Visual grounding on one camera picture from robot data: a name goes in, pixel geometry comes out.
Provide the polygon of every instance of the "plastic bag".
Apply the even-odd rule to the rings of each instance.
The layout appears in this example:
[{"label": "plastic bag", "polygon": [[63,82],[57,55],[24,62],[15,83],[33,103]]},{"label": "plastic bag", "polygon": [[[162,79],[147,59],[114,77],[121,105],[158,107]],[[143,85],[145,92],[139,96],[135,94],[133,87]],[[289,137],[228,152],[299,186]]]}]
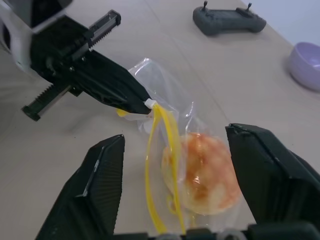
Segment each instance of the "plastic bag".
[{"label": "plastic bag", "polygon": [[148,210],[159,233],[233,227],[241,196],[228,147],[196,114],[179,82],[145,58],[130,70],[152,100],[149,115],[118,114],[150,134],[145,165]]}]

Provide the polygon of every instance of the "beige table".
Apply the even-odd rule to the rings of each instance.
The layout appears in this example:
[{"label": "beige table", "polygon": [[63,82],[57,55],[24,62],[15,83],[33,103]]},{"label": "beige table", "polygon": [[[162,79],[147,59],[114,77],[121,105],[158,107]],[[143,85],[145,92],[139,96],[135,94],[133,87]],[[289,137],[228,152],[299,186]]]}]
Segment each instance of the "beige table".
[{"label": "beige table", "polygon": [[[286,73],[292,46],[269,26],[258,35],[208,38],[192,21],[193,9],[202,4],[202,0],[75,0],[67,12],[88,27],[108,10],[118,11],[121,25],[96,50],[128,69],[144,57],[157,61],[190,92],[200,117],[225,142],[228,123],[258,125],[273,131],[320,172],[320,96]],[[209,3],[216,9],[239,6],[237,0]],[[124,134],[126,146],[115,232],[154,234],[144,198],[147,136],[134,122],[119,118],[114,109],[86,94],[78,98],[67,94],[33,122],[20,108],[48,84],[20,72],[4,51],[0,61],[1,239],[34,239],[87,150],[116,134]],[[242,202],[233,226],[244,228],[253,221]]]}]

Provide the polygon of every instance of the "orange food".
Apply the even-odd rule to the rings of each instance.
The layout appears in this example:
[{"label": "orange food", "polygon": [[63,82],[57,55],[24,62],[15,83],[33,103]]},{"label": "orange food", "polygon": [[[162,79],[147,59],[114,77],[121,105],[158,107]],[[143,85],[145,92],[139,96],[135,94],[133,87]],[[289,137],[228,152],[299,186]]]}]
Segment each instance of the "orange food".
[{"label": "orange food", "polygon": [[[202,133],[181,137],[182,159],[185,161],[185,179],[180,198],[189,210],[201,215],[213,215],[232,207],[241,195],[231,154],[218,138]],[[161,171],[164,181],[173,193],[171,153],[163,150]]]}]

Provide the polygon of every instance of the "gray controller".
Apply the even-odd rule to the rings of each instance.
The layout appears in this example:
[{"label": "gray controller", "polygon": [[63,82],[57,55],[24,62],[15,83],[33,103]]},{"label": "gray controller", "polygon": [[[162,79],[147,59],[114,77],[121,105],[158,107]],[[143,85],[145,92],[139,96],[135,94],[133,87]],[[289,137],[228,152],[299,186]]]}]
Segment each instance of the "gray controller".
[{"label": "gray controller", "polygon": [[207,36],[216,35],[222,31],[250,31],[261,32],[267,22],[258,15],[249,11],[248,8],[237,8],[236,10],[211,10],[206,8],[208,2],[197,7],[193,11],[193,21],[197,27]]}]

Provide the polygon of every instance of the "lavender bowl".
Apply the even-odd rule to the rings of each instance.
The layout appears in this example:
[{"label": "lavender bowl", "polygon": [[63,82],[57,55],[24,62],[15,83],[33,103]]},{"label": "lavender bowl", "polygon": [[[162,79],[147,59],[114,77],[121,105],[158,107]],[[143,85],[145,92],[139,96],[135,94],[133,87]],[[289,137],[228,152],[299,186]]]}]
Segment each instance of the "lavender bowl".
[{"label": "lavender bowl", "polygon": [[289,71],[301,85],[320,91],[320,46],[299,42],[289,57]]}]

